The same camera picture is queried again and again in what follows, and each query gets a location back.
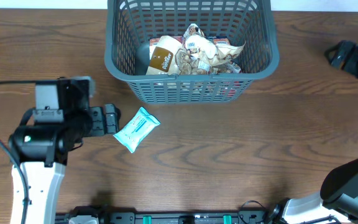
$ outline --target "white and blue packet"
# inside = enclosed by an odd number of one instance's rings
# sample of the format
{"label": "white and blue packet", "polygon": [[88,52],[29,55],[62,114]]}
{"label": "white and blue packet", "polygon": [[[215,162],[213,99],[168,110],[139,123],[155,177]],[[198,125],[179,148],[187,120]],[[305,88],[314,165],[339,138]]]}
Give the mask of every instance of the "white and blue packet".
{"label": "white and blue packet", "polygon": [[141,107],[135,117],[114,137],[126,146],[131,153],[134,153],[140,142],[160,124],[153,115]]}

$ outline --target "wooden table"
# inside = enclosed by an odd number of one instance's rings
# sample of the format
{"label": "wooden table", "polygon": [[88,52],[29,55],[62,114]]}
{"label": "wooden table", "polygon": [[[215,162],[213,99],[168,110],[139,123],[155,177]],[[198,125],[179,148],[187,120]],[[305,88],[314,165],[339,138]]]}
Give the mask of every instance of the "wooden table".
{"label": "wooden table", "polygon": [[[358,82],[323,57],[358,42],[358,13],[275,12],[281,61],[233,103],[141,103],[104,66],[106,11],[0,10],[0,80],[91,75],[93,106],[114,103],[121,127],[144,106],[161,125],[134,154],[112,136],[85,139],[69,155],[57,210],[110,204],[138,211],[269,206],[320,189],[333,168],[358,157]],[[7,142],[33,85],[0,86],[0,137]],[[11,167],[0,149],[0,223],[9,222]]]}

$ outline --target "green tape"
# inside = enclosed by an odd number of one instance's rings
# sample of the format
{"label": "green tape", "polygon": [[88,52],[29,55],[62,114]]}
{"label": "green tape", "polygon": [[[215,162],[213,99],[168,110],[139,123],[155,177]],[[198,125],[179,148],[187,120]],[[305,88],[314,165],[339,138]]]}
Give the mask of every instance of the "green tape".
{"label": "green tape", "polygon": [[152,224],[152,217],[143,217],[143,224]]}
{"label": "green tape", "polygon": [[231,215],[223,216],[223,224],[231,224]]}

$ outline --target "gray basket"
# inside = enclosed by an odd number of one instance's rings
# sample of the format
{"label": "gray basket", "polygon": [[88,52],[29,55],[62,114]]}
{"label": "gray basket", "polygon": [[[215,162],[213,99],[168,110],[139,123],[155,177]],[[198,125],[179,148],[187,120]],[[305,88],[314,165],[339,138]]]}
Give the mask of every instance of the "gray basket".
{"label": "gray basket", "polygon": [[[246,42],[234,60],[245,73],[144,75],[150,38],[183,35],[191,23],[206,35],[227,36],[232,45]],[[143,102],[232,101],[272,74],[278,61],[270,0],[108,0],[104,62]]]}

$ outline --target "white wall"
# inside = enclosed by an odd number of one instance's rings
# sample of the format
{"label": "white wall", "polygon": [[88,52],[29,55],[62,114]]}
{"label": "white wall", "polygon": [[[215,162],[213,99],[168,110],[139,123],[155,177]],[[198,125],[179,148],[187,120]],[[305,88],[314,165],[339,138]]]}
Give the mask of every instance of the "white wall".
{"label": "white wall", "polygon": [[[271,2],[272,9],[275,11],[358,12],[358,0],[271,0]],[[106,9],[107,0],[0,0],[0,8]]]}

